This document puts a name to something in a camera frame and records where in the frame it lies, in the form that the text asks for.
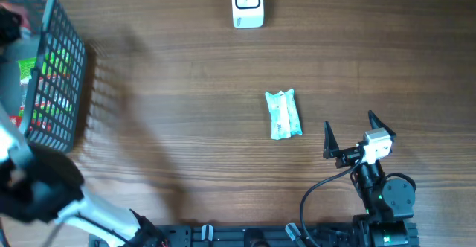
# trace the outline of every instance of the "wooden surface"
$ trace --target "wooden surface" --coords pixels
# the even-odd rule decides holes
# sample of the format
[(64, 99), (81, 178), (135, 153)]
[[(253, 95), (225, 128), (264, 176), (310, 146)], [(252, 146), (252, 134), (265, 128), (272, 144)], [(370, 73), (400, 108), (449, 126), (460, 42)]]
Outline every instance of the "wooden surface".
[[(473, 246), (476, 0), (265, 0), (247, 31), (230, 2), (62, 0), (89, 51), (70, 154), (88, 186), (157, 224), (298, 222), (338, 172), (323, 122), (350, 147), (372, 109), (398, 134), (385, 172), (418, 184), (422, 246)], [(290, 88), (304, 135), (273, 141), (264, 92)], [(306, 206), (309, 222), (362, 213), (347, 176)], [(52, 229), (5, 226), (15, 247)], [(86, 241), (63, 228), (54, 246)]]

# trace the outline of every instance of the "teal and white packet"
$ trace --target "teal and white packet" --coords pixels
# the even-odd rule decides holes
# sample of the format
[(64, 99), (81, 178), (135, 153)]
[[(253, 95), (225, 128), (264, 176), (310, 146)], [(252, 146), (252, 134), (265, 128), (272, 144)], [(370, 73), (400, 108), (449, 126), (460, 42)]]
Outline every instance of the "teal and white packet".
[(280, 91), (277, 94), (265, 93), (271, 114), (271, 139), (280, 140), (293, 135), (302, 135), (299, 115), (296, 109), (295, 90)]

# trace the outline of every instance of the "plastic packet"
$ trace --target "plastic packet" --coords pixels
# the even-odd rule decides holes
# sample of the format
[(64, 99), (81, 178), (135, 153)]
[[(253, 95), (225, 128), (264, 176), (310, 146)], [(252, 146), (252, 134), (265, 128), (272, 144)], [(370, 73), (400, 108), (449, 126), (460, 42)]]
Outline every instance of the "plastic packet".
[(265, 96), (271, 115), (271, 139), (280, 140), (293, 135), (302, 135), (294, 98), (295, 90), (280, 91), (277, 94), (266, 92)]

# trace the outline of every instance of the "black basket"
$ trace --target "black basket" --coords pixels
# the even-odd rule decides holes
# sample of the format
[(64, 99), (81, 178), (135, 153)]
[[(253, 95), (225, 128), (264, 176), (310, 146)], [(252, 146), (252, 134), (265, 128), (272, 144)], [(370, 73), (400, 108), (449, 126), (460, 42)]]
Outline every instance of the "black basket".
[(25, 7), (32, 33), (40, 34), (38, 44), (22, 49), (36, 48), (36, 64), (19, 130), (29, 141), (69, 152), (86, 72), (84, 42), (58, 0), (0, 1)]

